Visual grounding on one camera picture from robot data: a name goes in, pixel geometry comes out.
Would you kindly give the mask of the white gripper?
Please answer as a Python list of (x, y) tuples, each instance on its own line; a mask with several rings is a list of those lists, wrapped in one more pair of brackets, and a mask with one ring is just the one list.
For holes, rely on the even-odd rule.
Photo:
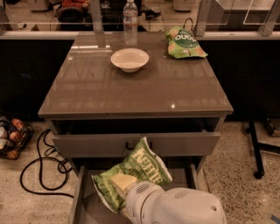
[(148, 181), (137, 183), (137, 178), (117, 173), (109, 179), (118, 194), (125, 199), (126, 214), (133, 224), (143, 224), (144, 203), (153, 193), (163, 193), (160, 185)]

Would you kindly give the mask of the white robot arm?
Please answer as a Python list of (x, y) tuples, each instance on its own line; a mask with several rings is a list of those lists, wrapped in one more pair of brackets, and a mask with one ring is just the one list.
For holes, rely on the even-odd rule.
[(133, 224), (227, 224), (220, 200), (211, 193), (184, 187), (165, 191), (127, 174), (116, 174), (109, 181), (125, 199)]

